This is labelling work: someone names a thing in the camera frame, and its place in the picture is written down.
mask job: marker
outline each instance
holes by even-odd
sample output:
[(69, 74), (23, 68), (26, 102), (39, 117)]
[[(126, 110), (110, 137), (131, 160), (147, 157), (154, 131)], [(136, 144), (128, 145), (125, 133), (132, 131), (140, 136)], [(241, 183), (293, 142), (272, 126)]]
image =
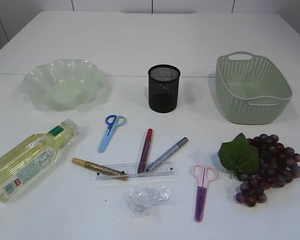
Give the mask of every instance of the marker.
[(159, 165), (161, 165), (165, 160), (170, 158), (175, 152), (177, 152), (183, 145), (188, 142), (188, 138), (184, 137), (178, 141), (173, 147), (166, 151), (161, 157), (151, 163), (146, 169), (147, 172), (153, 172)]
[[(79, 159), (79, 158), (76, 158), (76, 157), (74, 157), (72, 159), (72, 162), (75, 165), (84, 167), (85, 169), (90, 169), (94, 172), (100, 172), (100, 173), (103, 173), (105, 175), (118, 175), (119, 176), (119, 175), (125, 175), (126, 174), (126, 173), (122, 173), (121, 171), (117, 171), (117, 170), (111, 169), (109, 167), (101, 166), (101, 165), (95, 164), (93, 162), (85, 161), (85, 160), (82, 160), (82, 159)], [(128, 180), (128, 177), (123, 176), (123, 177), (118, 177), (117, 179), (122, 180), (122, 181), (126, 181), (126, 180)]]
[(142, 153), (141, 153), (141, 159), (140, 159), (140, 163), (139, 163), (139, 167), (138, 167), (138, 171), (137, 171), (138, 174), (143, 173), (146, 169), (146, 162), (147, 162), (148, 155), (149, 155), (152, 132), (153, 132), (153, 130), (151, 128), (149, 128), (148, 132), (146, 133), (146, 137), (144, 140), (144, 145), (143, 145), (143, 149), (142, 149)]

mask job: crumpled plastic bag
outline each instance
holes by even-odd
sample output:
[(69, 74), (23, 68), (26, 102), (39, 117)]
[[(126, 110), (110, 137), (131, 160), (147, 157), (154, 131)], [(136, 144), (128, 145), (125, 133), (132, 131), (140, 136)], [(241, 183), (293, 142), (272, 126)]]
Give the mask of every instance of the crumpled plastic bag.
[(123, 193), (128, 208), (136, 218), (150, 215), (153, 206), (164, 205), (170, 200), (170, 192), (165, 186), (135, 187)]

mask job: scissors blade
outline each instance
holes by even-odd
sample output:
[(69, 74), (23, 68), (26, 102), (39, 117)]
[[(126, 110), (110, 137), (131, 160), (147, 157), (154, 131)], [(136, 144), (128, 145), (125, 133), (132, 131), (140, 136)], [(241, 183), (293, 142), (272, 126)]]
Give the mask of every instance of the scissors blade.
[(196, 201), (194, 210), (194, 220), (197, 223), (202, 221), (204, 215), (204, 208), (206, 202), (207, 189), (202, 186), (198, 186), (196, 190)]
[(99, 153), (103, 153), (106, 150), (106, 148), (107, 148), (107, 146), (108, 146), (108, 144), (109, 144), (109, 142), (110, 142), (110, 140), (111, 140), (114, 132), (115, 132), (114, 130), (110, 130), (110, 129), (106, 130), (106, 132), (105, 132), (105, 134), (103, 136), (103, 139), (100, 142), (100, 145), (99, 145), (99, 148), (98, 148), (98, 152)]

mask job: black mesh pen holder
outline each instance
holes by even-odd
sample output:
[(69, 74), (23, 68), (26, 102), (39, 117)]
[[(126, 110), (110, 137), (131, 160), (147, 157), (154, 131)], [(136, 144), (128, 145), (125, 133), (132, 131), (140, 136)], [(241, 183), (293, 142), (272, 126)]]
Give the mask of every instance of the black mesh pen holder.
[(156, 65), (148, 71), (149, 107), (169, 113), (177, 107), (180, 71), (171, 65)]

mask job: red marker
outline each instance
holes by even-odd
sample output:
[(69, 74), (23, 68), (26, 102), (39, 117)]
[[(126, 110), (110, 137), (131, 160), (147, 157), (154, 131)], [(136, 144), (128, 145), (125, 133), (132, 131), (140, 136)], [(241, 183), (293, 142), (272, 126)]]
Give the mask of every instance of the red marker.
[(138, 167), (138, 174), (141, 174), (146, 169), (146, 163), (148, 159), (149, 149), (151, 145), (151, 138), (152, 138), (152, 132), (153, 130), (151, 128), (148, 129), (148, 132), (146, 133), (146, 137), (144, 140), (144, 145), (142, 149), (141, 159)]

